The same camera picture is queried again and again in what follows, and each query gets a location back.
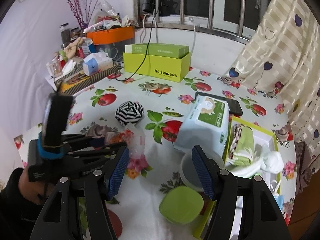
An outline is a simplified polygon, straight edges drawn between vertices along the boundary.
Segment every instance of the table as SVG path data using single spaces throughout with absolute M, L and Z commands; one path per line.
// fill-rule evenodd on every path
M 119 79 L 130 75 L 122 70 Z M 76 97 L 67 133 L 84 133 L 94 124 L 109 131 L 120 130 L 121 125 L 115 119 L 116 109 L 129 100 L 138 101 L 144 106 L 144 118 L 137 127 L 146 135 L 145 158 L 142 157 L 136 163 L 130 160 L 130 169 L 124 176 L 119 194 L 113 204 L 108 204 L 108 208 L 122 221 L 120 240 L 194 239 L 192 228 L 196 222 L 187 226 L 173 225 L 162 217 L 158 206 L 164 194 L 182 185 L 179 176 L 182 154 L 173 148 L 173 142 L 184 116 L 193 105 L 197 90 L 238 100 L 244 112 L 242 119 L 275 132 L 285 163 L 280 191 L 284 195 L 282 211 L 289 223 L 296 187 L 296 157 L 288 116 L 279 95 L 256 93 L 237 82 L 196 68 L 190 68 L 181 83 L 138 74 L 125 82 L 119 82 L 113 75 Z M 147 111 L 159 113 L 157 120 L 151 120 Z M 167 126 L 154 136 L 154 125 L 150 123 L 156 122 L 164 122 Z M 41 125 L 23 135 L 25 144 L 19 149 L 23 161 L 27 161 L 29 141 L 37 138 L 40 130 Z

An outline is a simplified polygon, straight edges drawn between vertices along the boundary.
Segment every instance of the black phone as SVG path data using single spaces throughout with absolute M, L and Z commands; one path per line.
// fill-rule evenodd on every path
M 203 93 L 203 92 L 196 92 L 196 98 L 197 98 L 198 95 L 199 96 L 208 96 L 208 97 L 211 97 L 211 98 L 216 98 L 216 99 L 219 99 L 219 100 L 226 101 L 228 103 L 228 106 L 229 106 L 229 113 L 230 114 L 234 114 L 234 115 L 238 115 L 238 116 L 243 115 L 241 106 L 240 106 L 240 104 L 239 104 L 239 102 L 237 100 L 230 99 L 230 98 L 225 98 L 225 97 L 220 97 L 220 96 L 217 96 L 217 95 Z

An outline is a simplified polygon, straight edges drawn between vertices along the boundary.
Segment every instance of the green lid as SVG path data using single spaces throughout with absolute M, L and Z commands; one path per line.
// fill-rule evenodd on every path
M 181 186 L 166 195 L 159 205 L 159 211 L 169 222 L 186 225 L 196 219 L 203 204 L 203 198 L 198 192 Z

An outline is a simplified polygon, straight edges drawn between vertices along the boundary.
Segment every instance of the human hand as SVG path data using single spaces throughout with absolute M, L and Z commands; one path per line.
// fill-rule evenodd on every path
M 29 181 L 28 166 L 23 170 L 18 184 L 21 195 L 28 201 L 31 201 L 37 205 L 41 205 L 43 201 L 38 195 L 44 195 L 45 183 L 42 181 Z M 54 185 L 49 183 L 46 191 L 46 196 L 49 196 L 54 188 Z

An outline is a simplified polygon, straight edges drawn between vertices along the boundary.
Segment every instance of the orange drawer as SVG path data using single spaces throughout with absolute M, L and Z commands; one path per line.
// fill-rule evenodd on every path
M 113 30 L 91 32 L 87 34 L 87 38 L 90 38 L 93 44 L 115 43 L 134 38 L 134 28 L 133 26 L 129 26 Z

